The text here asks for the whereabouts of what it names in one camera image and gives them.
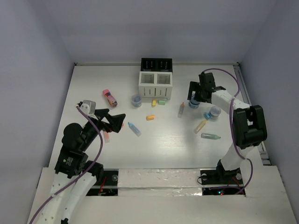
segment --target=tabletop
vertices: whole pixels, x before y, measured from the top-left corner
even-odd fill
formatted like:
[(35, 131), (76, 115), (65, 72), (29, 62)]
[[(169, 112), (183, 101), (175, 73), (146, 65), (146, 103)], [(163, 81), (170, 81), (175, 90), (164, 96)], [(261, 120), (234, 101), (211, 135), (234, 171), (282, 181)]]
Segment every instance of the tabletop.
[[(235, 74), (232, 65), (213, 66)], [(174, 65), (171, 99), (166, 105), (151, 107), (151, 100), (144, 99), (141, 107), (131, 105), (131, 96), (138, 93), (140, 66), (75, 66), (62, 117), (60, 120), (49, 167), (54, 167), (62, 147), (64, 128), (70, 123), (84, 125), (85, 118), (75, 105), (86, 100), (96, 102), (96, 109), (109, 108), (111, 115), (125, 113), (124, 127), (119, 133), (110, 133), (110, 142), (104, 143), (99, 163), (104, 168), (213, 168), (228, 151), (232, 138), (228, 115), (222, 112), (215, 121), (209, 120), (198, 133), (194, 128), (203, 121), (203, 113), (213, 106), (201, 103), (198, 109), (188, 106), (187, 94), (190, 81), (199, 76), (208, 65)], [(234, 95), (237, 84), (222, 71), (212, 71), (216, 86), (223, 86)], [(102, 91), (109, 89), (118, 105), (111, 108)], [(183, 117), (177, 117), (180, 104), (185, 103)], [(147, 115), (155, 119), (146, 120)], [(133, 123), (142, 135), (137, 137), (128, 127)], [(202, 139), (200, 134), (213, 133), (219, 140)], [(89, 160), (98, 153), (100, 139), (97, 137), (86, 150)]]

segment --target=gray wall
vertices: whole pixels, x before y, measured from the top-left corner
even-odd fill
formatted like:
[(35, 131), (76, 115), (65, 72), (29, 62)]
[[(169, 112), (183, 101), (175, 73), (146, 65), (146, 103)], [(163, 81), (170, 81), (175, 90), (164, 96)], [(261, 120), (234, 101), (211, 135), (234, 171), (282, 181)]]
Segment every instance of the gray wall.
[(278, 0), (242, 61), (253, 104), (263, 107), (266, 148), (299, 220), (299, 1)]
[(39, 0), (0, 1), (0, 223), (24, 224), (73, 70)]
[(44, 2), (76, 62), (237, 62), (275, 0)]

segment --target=pink bottle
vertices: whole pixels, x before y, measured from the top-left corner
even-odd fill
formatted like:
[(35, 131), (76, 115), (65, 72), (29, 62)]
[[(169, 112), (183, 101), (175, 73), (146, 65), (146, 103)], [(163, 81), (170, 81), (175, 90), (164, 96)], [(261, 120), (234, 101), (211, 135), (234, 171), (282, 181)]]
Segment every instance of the pink bottle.
[(111, 107), (116, 107), (117, 106), (117, 101), (116, 99), (111, 95), (111, 92), (109, 90), (103, 90), (104, 96), (107, 98), (108, 103), (110, 104)]

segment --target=white table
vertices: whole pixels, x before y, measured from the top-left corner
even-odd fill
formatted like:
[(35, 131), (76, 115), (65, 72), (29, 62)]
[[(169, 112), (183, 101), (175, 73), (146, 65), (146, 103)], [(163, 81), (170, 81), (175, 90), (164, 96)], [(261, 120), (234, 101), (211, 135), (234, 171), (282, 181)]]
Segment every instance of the white table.
[[(136, 170), (126, 168), (214, 168), (219, 159), (227, 152), (231, 144), (228, 115), (222, 113), (217, 121), (208, 121), (203, 131), (221, 136), (220, 140), (201, 139), (193, 129), (203, 120), (203, 112), (211, 105), (201, 104), (196, 110), (187, 106), (187, 92), (190, 81), (198, 81), (198, 74), (211, 66), (174, 66), (173, 90), (171, 100), (166, 105), (152, 108), (150, 101), (142, 107), (134, 108), (130, 97), (138, 92), (139, 66), (76, 66), (68, 95), (64, 105), (59, 129), (49, 168), (44, 168), (30, 217), (49, 196), (48, 192), (53, 181), (53, 168), (56, 164), (62, 143), (63, 129), (72, 122), (81, 125), (86, 123), (75, 109), (75, 104), (84, 99), (93, 100), (97, 108), (110, 108), (102, 96), (103, 89), (109, 89), (118, 100), (118, 106), (111, 109), (110, 114), (125, 113), (125, 127), (120, 133), (111, 133), (110, 142), (104, 144), (98, 162), (104, 168), (122, 168), (120, 173), (134, 173)], [(213, 66), (226, 69), (234, 74), (233, 66)], [(237, 91), (234, 80), (227, 74), (214, 71), (216, 85), (225, 87), (230, 94)], [(177, 118), (178, 108), (182, 102), (186, 107), (182, 119)], [(147, 115), (154, 114), (155, 120), (146, 121)], [(142, 132), (141, 137), (128, 128), (127, 122), (134, 123)], [(90, 145), (86, 153), (93, 160), (100, 145), (99, 138)], [(288, 201), (279, 172), (275, 166), (262, 165), (257, 149), (252, 150), (248, 157), (252, 159), (254, 174), (250, 185), (243, 196), (169, 196), (167, 194), (143, 194), (132, 191), (123, 196), (85, 197), (80, 210), (76, 213), (73, 224), (295, 224), (295, 218)], [(250, 167), (247, 162), (241, 164), (243, 181), (247, 181)], [(146, 174), (138, 178), (125, 176), (122, 183), (143, 186), (149, 182), (151, 186), (169, 184)], [(188, 181), (188, 187), (197, 188), (196, 170), (189, 176), (180, 178)]]
[[(62, 146), (64, 128), (76, 122), (86, 123), (85, 118), (75, 108), (84, 99), (97, 103), (97, 109), (109, 108), (111, 115), (125, 113), (125, 127), (119, 133), (110, 133), (110, 142), (104, 144), (98, 162), (104, 168), (213, 168), (227, 152), (232, 139), (229, 131), (228, 115), (222, 112), (217, 121), (209, 121), (203, 128), (205, 133), (221, 136), (220, 140), (207, 140), (194, 134), (194, 128), (203, 120), (203, 112), (208, 112), (211, 104), (202, 103), (198, 109), (188, 106), (187, 95), (190, 81), (199, 81), (198, 74), (211, 66), (173, 66), (173, 89), (171, 100), (166, 105), (152, 108), (150, 100), (145, 100), (140, 108), (130, 103), (132, 95), (138, 93), (140, 66), (76, 66), (59, 124), (50, 165), (54, 167)], [(233, 66), (214, 66), (235, 74)], [(233, 78), (221, 71), (213, 71), (216, 85), (221, 85), (234, 95), (237, 85)], [(102, 95), (109, 89), (118, 101), (111, 108)], [(182, 119), (177, 118), (179, 105), (186, 107)], [(156, 118), (147, 121), (147, 115)], [(129, 129), (128, 121), (142, 132), (141, 137)], [(99, 150), (97, 137), (86, 153), (93, 160)]]

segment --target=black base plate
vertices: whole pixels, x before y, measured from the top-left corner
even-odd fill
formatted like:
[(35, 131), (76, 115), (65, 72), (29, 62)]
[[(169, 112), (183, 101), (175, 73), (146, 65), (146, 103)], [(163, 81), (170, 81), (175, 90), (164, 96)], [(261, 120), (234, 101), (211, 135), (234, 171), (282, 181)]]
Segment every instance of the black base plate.
[[(201, 185), (220, 185), (220, 184), (228, 185), (228, 184), (235, 183), (232, 179), (233, 177), (235, 178), (235, 175), (234, 176), (224, 176), (221, 179), (212, 178), (213, 176), (216, 176), (216, 175), (217, 175), (216, 169), (201, 170), (200, 171), (200, 176), (202, 178), (199, 179), (199, 182), (201, 182)], [(238, 180), (238, 183), (240, 185), (243, 184), (243, 179)]]

